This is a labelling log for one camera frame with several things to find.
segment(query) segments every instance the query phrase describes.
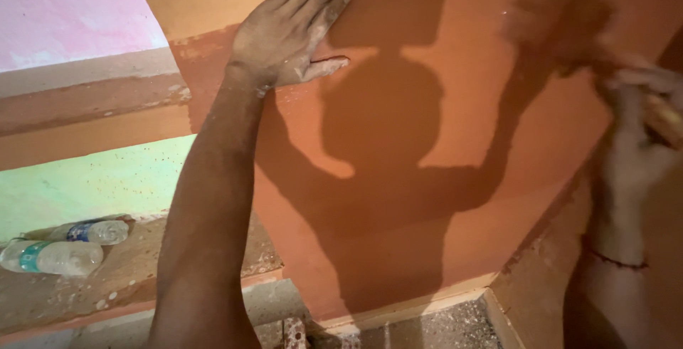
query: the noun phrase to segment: white paint stain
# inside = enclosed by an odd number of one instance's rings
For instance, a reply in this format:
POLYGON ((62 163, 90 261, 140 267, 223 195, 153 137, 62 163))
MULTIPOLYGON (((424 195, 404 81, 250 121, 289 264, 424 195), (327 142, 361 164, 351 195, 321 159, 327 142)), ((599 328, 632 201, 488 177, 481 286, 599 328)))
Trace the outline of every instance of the white paint stain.
POLYGON ((192 93, 190 93, 190 88, 185 88, 178 92, 181 101, 187 101, 192 98, 192 93))

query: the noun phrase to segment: paint brush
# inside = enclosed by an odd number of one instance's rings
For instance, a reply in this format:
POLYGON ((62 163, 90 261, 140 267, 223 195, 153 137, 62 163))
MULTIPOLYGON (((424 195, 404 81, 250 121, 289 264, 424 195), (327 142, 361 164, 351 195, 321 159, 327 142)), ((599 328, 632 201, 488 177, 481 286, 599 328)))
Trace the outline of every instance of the paint brush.
MULTIPOLYGON (((606 80, 634 67, 598 40, 614 13, 604 0, 516 0, 506 12, 503 36, 517 46, 550 54, 562 77, 588 67, 599 80, 606 80)), ((645 86, 640 92, 642 119, 651 139, 683 149, 683 115, 670 105, 666 92, 645 86)))

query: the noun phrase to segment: pink wall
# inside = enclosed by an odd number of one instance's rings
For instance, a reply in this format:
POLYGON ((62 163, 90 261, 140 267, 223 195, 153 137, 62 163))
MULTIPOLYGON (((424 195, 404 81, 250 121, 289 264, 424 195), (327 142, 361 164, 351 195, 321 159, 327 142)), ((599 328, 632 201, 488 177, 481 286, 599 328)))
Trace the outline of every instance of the pink wall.
POLYGON ((145 0, 0 0, 0 72, 168 46, 145 0))

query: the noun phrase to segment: light green wall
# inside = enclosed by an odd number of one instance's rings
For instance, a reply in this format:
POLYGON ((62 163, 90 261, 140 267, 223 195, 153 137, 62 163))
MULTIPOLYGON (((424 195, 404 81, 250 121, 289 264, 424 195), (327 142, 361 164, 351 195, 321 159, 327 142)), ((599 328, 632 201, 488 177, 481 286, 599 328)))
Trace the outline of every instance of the light green wall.
POLYGON ((171 205, 195 136, 0 171, 0 242, 21 232, 171 205))

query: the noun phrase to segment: plastic water bottle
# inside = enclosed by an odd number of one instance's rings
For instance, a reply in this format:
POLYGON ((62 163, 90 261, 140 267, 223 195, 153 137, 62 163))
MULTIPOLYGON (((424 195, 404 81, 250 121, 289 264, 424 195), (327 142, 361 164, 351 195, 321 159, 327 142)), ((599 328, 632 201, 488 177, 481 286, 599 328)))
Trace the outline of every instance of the plastic water bottle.
POLYGON ((128 238, 128 225, 123 221, 100 221, 90 224, 63 224, 45 239, 48 241, 83 241, 99 245, 115 245, 128 238))
POLYGON ((0 253, 0 266, 18 273, 87 276, 102 263, 93 242, 29 241, 17 238, 0 253))

